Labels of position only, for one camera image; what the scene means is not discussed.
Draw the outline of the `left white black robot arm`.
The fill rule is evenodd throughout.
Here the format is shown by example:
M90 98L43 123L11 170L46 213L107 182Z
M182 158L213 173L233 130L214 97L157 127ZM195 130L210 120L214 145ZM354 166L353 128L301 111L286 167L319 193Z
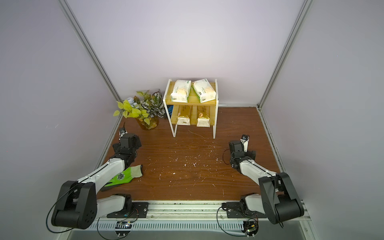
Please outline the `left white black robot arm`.
M108 214L129 216L134 210L130 195L117 194L98 199L97 194L130 167L141 145L139 136L125 133L113 145L115 153L106 163L83 178L65 182L49 210L46 225L85 230L95 219Z

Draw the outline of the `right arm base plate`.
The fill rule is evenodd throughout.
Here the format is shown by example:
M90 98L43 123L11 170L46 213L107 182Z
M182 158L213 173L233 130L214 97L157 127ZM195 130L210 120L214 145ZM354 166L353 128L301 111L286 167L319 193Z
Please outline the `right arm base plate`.
M227 218L229 219L267 218L264 214L259 212L242 210L240 202L222 203L222 208L226 212Z

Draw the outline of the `white tissue pack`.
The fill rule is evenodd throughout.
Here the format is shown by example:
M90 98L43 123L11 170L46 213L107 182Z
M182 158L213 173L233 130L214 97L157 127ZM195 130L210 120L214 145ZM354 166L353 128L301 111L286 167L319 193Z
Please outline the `white tissue pack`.
M196 92L200 103L206 103L216 99L216 91L207 79L192 82L194 91Z
M187 103L192 82L190 80L177 80L174 84L171 101L176 103Z

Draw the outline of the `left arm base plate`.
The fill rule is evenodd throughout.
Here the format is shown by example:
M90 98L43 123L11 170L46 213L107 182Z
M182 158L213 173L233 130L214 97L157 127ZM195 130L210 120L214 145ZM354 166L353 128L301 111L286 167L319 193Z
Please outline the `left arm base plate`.
M147 217L149 208L148 202L133 202L127 209L123 209L119 212L110 213L107 215L107 218L117 218L117 219L125 219L125 218L138 218L144 219Z

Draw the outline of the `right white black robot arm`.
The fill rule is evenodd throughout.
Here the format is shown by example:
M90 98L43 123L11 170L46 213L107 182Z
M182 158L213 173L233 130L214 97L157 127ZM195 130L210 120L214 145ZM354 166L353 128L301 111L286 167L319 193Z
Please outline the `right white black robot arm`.
M287 173L276 173L257 164L256 152L246 151L246 141L230 141L230 165L240 174L255 182L259 194L248 194L241 198L243 214L261 213L272 224L302 217L305 214L301 199Z

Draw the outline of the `gold tissue pack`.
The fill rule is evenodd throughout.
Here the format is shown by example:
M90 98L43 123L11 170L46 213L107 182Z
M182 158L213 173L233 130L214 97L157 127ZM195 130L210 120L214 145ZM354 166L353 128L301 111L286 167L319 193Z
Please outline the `gold tissue pack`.
M197 107L197 127L210 127L210 107L198 106Z
M190 126L191 125L191 106L180 106L177 115L177 125Z

